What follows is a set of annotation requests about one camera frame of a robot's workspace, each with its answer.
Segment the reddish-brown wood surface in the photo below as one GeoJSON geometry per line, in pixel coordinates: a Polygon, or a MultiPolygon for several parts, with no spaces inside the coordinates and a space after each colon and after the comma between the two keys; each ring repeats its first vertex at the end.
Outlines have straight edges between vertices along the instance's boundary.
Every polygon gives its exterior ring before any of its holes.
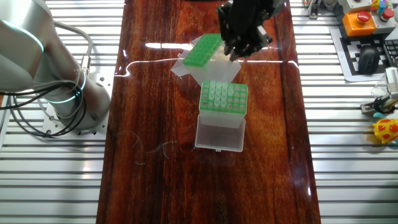
{"type": "Polygon", "coordinates": [[[97,223],[320,223],[289,4],[249,86],[244,150],[195,149],[200,87],[170,71],[223,2],[126,1],[97,223]]]}

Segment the white cable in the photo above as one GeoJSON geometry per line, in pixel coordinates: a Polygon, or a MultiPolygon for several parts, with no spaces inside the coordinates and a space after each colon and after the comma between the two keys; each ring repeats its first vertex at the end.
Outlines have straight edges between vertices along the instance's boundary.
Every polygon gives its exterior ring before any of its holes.
{"type": "Polygon", "coordinates": [[[1,121],[0,121],[0,131],[2,130],[2,126],[4,125],[4,122],[6,120],[6,115],[7,115],[6,111],[2,111],[2,118],[1,118],[1,121]]]}
{"type": "Polygon", "coordinates": [[[91,51],[93,50],[94,43],[93,43],[93,39],[91,39],[91,37],[86,32],[84,32],[81,29],[78,29],[76,27],[63,24],[61,22],[54,21],[54,24],[56,27],[66,29],[66,30],[69,30],[69,31],[72,31],[72,32],[82,35],[88,41],[88,48],[87,48],[87,52],[86,52],[85,56],[90,56],[91,51]]]}
{"type": "Polygon", "coordinates": [[[59,119],[54,118],[54,116],[51,116],[51,115],[49,115],[49,114],[47,113],[47,110],[44,108],[42,102],[40,101],[40,98],[37,99],[37,102],[39,103],[39,106],[40,106],[40,108],[42,109],[42,111],[45,113],[45,115],[47,115],[49,118],[53,119],[54,121],[59,121],[59,122],[61,122],[59,119]]]}

